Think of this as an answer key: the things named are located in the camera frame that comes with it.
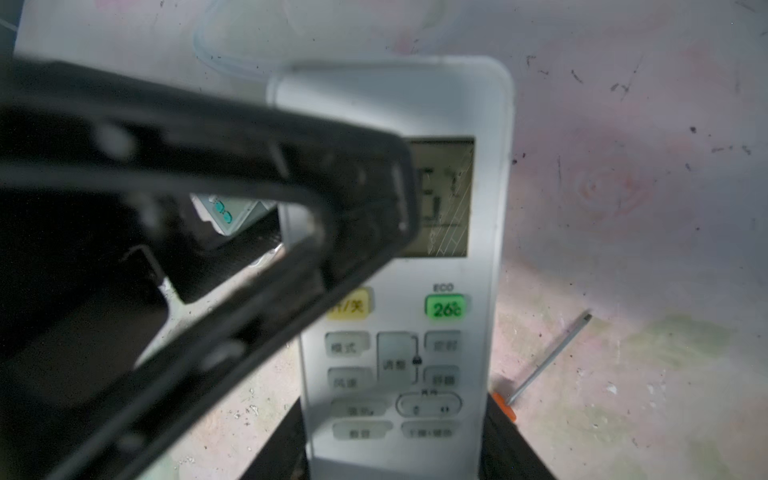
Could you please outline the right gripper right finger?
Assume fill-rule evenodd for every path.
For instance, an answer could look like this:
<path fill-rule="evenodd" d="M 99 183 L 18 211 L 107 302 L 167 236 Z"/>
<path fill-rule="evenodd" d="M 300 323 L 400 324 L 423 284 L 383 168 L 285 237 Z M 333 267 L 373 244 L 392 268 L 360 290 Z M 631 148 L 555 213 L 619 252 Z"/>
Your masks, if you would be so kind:
<path fill-rule="evenodd" d="M 491 394 L 483 422 L 480 480 L 554 480 L 555 476 Z"/>

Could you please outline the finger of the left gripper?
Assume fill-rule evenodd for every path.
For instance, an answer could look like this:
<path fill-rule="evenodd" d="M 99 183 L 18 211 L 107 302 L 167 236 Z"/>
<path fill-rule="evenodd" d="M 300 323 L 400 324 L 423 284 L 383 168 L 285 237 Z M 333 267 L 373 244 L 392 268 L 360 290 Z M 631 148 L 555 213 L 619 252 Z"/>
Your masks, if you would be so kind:
<path fill-rule="evenodd" d="M 308 233 L 148 359 L 192 302 L 278 240 L 194 194 L 266 199 Z M 394 258 L 419 225 L 398 135 L 60 62 L 1 66 L 1 475 L 132 479 Z"/>

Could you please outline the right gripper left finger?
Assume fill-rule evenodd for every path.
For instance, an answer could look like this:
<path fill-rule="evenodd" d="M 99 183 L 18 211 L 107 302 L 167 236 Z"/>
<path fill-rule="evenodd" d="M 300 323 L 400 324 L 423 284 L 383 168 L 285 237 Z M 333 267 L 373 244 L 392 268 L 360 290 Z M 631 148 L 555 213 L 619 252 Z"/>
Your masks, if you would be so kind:
<path fill-rule="evenodd" d="M 242 474 L 241 479 L 308 479 L 306 442 L 301 401 L 297 399 Z"/>

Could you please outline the white air conditioner remote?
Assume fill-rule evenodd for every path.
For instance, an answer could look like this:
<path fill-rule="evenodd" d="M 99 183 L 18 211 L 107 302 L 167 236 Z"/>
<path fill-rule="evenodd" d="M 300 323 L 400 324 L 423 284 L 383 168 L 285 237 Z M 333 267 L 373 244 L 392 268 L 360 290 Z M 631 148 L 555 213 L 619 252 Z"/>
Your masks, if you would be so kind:
<path fill-rule="evenodd" d="M 300 337 L 313 479 L 479 473 L 515 89 L 489 57 L 296 66 L 281 109 L 395 133 L 420 179 L 416 239 Z"/>

